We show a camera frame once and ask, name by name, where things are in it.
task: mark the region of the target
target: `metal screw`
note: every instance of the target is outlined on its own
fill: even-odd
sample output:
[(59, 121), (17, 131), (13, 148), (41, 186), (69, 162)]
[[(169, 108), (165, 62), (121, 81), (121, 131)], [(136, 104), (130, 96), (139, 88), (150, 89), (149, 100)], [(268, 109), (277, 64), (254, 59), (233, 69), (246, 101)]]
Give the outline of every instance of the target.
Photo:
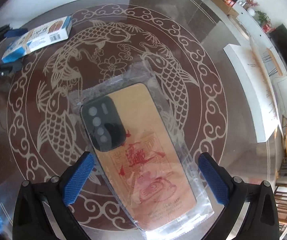
[(264, 181), (263, 181), (263, 184), (264, 184), (266, 187), (270, 187), (270, 182), (267, 181), (267, 180), (264, 180)]
[(29, 185), (29, 181), (28, 181), (28, 180), (25, 180), (25, 181), (22, 183), (22, 185), (23, 185), (24, 187), (28, 186), (28, 185)]
[(56, 182), (59, 181), (59, 177), (58, 177), (58, 176), (53, 176), (53, 177), (50, 179), (50, 181), (51, 181), (52, 183), (56, 183)]
[(238, 177), (238, 176), (233, 177), (233, 180), (236, 183), (241, 183), (242, 182), (242, 179), (240, 177)]

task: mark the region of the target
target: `black clamp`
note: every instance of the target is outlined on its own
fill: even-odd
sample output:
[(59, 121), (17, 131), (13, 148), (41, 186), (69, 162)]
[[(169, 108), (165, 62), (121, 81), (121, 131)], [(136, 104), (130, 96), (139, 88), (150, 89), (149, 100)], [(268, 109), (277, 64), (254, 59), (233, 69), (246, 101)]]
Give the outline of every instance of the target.
[(42, 201), (46, 202), (66, 240), (90, 240), (67, 207), (73, 203), (94, 165), (94, 158), (84, 152), (78, 161), (48, 182), (32, 184), (25, 180), (19, 190), (13, 217), (14, 240), (59, 240), (48, 220)]
[(245, 202), (250, 202), (245, 219), (234, 240), (278, 240), (279, 222), (271, 185), (245, 183), (229, 173), (208, 153), (198, 158), (202, 175), (217, 202), (224, 205), (221, 214), (202, 240), (225, 240), (235, 225)]

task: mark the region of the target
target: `barcode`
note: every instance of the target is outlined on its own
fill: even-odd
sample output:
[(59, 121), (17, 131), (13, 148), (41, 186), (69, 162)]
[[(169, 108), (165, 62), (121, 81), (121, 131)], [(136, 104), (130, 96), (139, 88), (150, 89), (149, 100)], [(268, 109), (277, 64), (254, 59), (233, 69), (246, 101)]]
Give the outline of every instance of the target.
[(56, 40), (60, 40), (60, 35), (59, 34), (55, 34), (55, 35), (51, 35), (50, 36), (50, 41), (56, 41)]

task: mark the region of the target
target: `flower pattern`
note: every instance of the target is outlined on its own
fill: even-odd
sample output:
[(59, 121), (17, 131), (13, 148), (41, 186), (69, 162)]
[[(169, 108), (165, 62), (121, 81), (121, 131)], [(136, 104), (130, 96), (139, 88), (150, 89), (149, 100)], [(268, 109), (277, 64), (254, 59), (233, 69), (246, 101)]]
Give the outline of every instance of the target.
[(122, 74), (125, 72), (126, 66), (127, 63), (121, 62), (121, 59), (116, 59), (115, 56), (111, 56), (109, 59), (106, 58), (104, 62), (98, 64), (101, 69), (100, 73), (104, 75), (103, 80)]

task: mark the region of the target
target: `red chinese character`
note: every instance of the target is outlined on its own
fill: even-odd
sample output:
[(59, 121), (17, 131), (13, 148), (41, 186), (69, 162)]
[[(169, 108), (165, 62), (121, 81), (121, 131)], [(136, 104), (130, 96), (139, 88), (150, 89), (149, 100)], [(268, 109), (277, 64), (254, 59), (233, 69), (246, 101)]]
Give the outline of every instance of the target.
[(145, 164), (154, 158), (154, 156), (152, 156), (146, 159), (145, 152), (143, 148), (140, 147), (140, 143), (141, 142), (130, 143), (126, 150), (125, 155), (127, 156), (129, 167), (132, 167), (136, 164)]

